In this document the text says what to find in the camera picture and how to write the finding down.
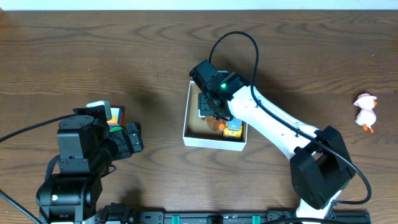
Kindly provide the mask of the brown plush toy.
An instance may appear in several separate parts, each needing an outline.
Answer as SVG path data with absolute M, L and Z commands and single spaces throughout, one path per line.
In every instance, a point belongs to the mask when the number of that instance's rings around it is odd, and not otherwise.
M 214 116 L 207 116 L 206 123 L 213 131 L 223 131 L 226 127 L 226 121 L 223 119 L 217 120 Z

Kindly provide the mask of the yellow grey toy truck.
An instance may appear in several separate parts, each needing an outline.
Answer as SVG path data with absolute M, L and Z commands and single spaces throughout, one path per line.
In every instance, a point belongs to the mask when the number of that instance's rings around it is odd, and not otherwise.
M 243 133 L 243 122 L 240 119 L 233 118 L 228 121 L 223 129 L 224 138 L 241 139 Z

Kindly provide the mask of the white cardboard box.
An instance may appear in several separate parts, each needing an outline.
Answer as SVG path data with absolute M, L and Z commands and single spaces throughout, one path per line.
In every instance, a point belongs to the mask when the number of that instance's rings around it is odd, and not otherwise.
M 187 104 L 183 125 L 183 141 L 186 146 L 242 151 L 247 143 L 248 125 L 243 122 L 242 135 L 239 139 L 225 138 L 222 130 L 212 130 L 208 119 L 200 117 L 198 109 L 198 94 L 200 89 L 194 81 L 188 86 Z

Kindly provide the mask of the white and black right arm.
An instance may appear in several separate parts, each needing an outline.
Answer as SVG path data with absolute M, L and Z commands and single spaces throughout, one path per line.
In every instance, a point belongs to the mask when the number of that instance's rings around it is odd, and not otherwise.
M 207 60 L 189 73 L 213 116 L 236 118 L 270 140 L 289 160 L 294 190 L 300 197 L 298 218 L 326 218 L 354 177 L 342 135 L 320 130 L 287 114 L 263 97 L 240 74 L 217 71 Z

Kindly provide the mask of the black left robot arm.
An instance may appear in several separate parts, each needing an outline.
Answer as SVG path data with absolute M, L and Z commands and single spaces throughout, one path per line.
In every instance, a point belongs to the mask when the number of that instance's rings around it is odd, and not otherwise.
M 43 223 L 82 223 L 95 215 L 101 179 L 113 161 L 143 150 L 141 125 L 110 131 L 103 118 L 74 115 L 60 122 L 57 139 L 60 172 L 37 191 L 39 218 Z

